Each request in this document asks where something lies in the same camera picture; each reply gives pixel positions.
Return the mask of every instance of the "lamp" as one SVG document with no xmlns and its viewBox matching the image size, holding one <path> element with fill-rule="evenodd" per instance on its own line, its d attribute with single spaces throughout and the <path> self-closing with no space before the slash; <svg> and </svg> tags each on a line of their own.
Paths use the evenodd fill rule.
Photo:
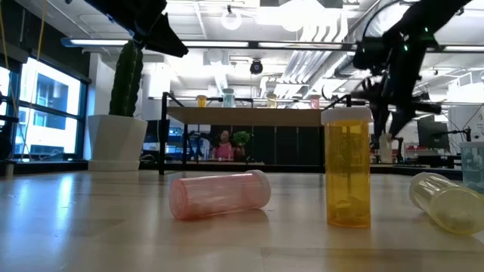
<svg viewBox="0 0 484 272">
<path fill-rule="evenodd" d="M 235 19 L 233 22 L 228 22 L 228 15 L 230 14 L 235 15 Z M 242 16 L 240 15 L 240 13 L 232 12 L 231 6 L 228 5 L 227 10 L 224 11 L 224 13 L 222 14 L 220 23 L 222 23 L 222 25 L 228 30 L 236 30 L 240 27 L 240 25 L 242 25 Z"/>
</svg>

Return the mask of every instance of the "cactus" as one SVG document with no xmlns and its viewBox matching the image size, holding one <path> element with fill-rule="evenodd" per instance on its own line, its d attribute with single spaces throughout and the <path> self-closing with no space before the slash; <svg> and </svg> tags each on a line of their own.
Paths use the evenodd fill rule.
<svg viewBox="0 0 484 272">
<path fill-rule="evenodd" d="M 143 52 L 133 41 L 127 42 L 116 64 L 109 114 L 133 117 L 143 70 Z"/>
</svg>

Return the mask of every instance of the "pink pill bottle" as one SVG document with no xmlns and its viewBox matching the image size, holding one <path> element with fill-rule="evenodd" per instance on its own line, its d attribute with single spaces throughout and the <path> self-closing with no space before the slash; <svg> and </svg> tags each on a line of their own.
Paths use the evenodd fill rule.
<svg viewBox="0 0 484 272">
<path fill-rule="evenodd" d="M 178 220 L 244 209 L 260 209 L 271 198 L 271 185 L 260 170 L 243 174 L 180 178 L 169 190 L 169 207 Z"/>
</svg>

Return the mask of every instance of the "security camera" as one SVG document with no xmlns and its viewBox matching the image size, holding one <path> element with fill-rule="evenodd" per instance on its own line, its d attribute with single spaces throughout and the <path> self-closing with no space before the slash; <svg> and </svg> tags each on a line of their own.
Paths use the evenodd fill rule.
<svg viewBox="0 0 484 272">
<path fill-rule="evenodd" d="M 260 73 L 262 73 L 263 69 L 264 67 L 262 66 L 260 60 L 252 61 L 252 65 L 250 65 L 250 73 L 252 73 L 253 75 L 259 75 Z"/>
</svg>

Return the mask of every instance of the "shelf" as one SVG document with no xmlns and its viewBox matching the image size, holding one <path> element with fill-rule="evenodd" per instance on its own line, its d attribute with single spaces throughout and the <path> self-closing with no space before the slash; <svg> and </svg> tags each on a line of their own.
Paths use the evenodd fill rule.
<svg viewBox="0 0 484 272">
<path fill-rule="evenodd" d="M 189 125 L 321 126 L 322 110 L 169 107 L 168 115 Z"/>
</svg>

